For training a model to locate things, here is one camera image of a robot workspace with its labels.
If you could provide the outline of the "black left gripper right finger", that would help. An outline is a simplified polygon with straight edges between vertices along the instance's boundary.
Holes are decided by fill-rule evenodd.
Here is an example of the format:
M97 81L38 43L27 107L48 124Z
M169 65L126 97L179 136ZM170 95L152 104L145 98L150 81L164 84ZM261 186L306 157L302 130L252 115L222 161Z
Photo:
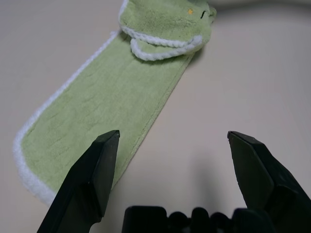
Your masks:
M309 233L311 199L292 173L257 139L235 131L227 138L246 206L263 210L278 233Z

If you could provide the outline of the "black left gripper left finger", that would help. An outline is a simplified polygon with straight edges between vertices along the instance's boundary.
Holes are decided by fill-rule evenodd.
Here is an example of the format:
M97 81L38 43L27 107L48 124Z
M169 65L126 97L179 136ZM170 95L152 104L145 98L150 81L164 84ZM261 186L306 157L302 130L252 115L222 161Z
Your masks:
M120 131L98 136L67 173L39 233L87 233L102 220L115 173Z

